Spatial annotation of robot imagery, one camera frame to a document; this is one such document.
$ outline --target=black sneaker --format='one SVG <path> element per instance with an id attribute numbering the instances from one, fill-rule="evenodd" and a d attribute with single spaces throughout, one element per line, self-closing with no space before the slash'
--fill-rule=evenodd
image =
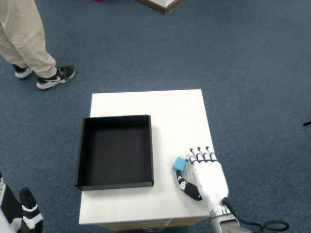
<path id="1" fill-rule="evenodd" d="M 20 225 L 20 232 L 23 233 L 42 233 L 43 216 L 38 209 L 38 205 L 28 188 L 23 188 L 19 192 L 22 204 L 23 220 Z"/>
<path id="2" fill-rule="evenodd" d="M 17 65 L 12 65 L 12 66 L 15 69 L 15 77 L 17 77 L 18 79 L 24 79 L 33 72 L 29 67 L 20 68 Z"/>
<path id="3" fill-rule="evenodd" d="M 75 73 L 76 69 L 73 66 L 58 67 L 54 76 L 47 79 L 38 77 L 37 87 L 41 90 L 46 90 L 60 83 L 66 83 Z"/>

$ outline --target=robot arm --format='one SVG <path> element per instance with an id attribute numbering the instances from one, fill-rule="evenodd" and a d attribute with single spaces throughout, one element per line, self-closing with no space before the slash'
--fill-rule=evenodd
<path id="1" fill-rule="evenodd" d="M 271 231 L 285 231 L 289 228 L 288 223 L 281 220 L 268 221 L 264 224 L 247 222 L 238 217 L 228 200 L 228 186 L 225 180 L 221 164 L 217 161 L 215 153 L 209 147 L 202 149 L 190 149 L 192 155 L 188 157 L 191 163 L 192 174 L 197 186 L 187 182 L 181 171 L 177 170 L 177 180 L 180 189 L 195 200 L 207 202 L 211 223 L 215 233 L 253 233 L 249 229 L 240 226 L 239 221 Z M 271 224 L 282 224 L 283 228 L 268 227 Z"/>
<path id="2" fill-rule="evenodd" d="M 42 233 L 43 217 L 28 188 L 19 192 L 21 203 L 0 173 L 0 229 L 1 233 Z"/>

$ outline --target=blue carpet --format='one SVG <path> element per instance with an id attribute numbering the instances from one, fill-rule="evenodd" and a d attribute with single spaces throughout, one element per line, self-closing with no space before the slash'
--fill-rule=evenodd
<path id="1" fill-rule="evenodd" d="M 309 0 L 186 0 L 168 16 L 133 0 L 36 3 L 48 52 L 77 74 L 42 92 L 0 58 L 0 171 L 15 193 L 32 190 L 46 233 L 109 232 L 78 225 L 75 169 L 92 93 L 196 88 L 237 212 L 310 232 Z M 207 220 L 164 232 L 212 229 Z"/>

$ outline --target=khaki pants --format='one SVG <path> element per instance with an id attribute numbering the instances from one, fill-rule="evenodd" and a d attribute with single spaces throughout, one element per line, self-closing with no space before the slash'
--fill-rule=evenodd
<path id="1" fill-rule="evenodd" d="M 34 0 L 0 0 L 0 54 L 11 64 L 29 67 L 39 77 L 56 74 L 56 61 L 46 52 Z"/>

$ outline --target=black box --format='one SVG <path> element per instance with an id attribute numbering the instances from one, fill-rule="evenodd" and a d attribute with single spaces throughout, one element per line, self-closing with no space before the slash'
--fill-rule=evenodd
<path id="1" fill-rule="evenodd" d="M 100 190 L 153 184 L 149 115 L 85 118 L 76 187 Z"/>

